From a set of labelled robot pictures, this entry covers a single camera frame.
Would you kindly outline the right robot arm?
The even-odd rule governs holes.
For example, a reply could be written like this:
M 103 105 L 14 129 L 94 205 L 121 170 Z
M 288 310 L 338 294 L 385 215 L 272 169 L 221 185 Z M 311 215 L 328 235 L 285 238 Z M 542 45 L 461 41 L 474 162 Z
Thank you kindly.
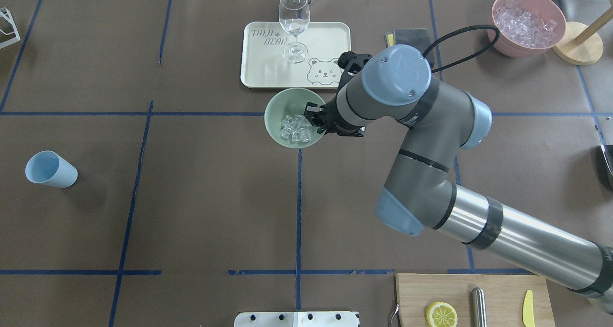
M 332 63 L 341 69 L 337 92 L 326 104 L 305 107 L 318 133 L 361 137 L 384 117 L 408 129 L 375 205 L 381 222 L 410 236 L 441 231 L 612 313 L 611 247 L 451 181 L 457 153 L 488 135 L 488 105 L 440 80 L 427 55 L 406 44 L 374 56 L 348 51 Z

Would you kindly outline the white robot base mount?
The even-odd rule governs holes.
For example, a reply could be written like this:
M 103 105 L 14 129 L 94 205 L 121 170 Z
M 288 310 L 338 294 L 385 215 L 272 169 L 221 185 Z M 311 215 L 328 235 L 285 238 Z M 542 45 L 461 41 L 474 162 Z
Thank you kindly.
M 235 327 L 359 327 L 359 313 L 348 310 L 241 312 Z

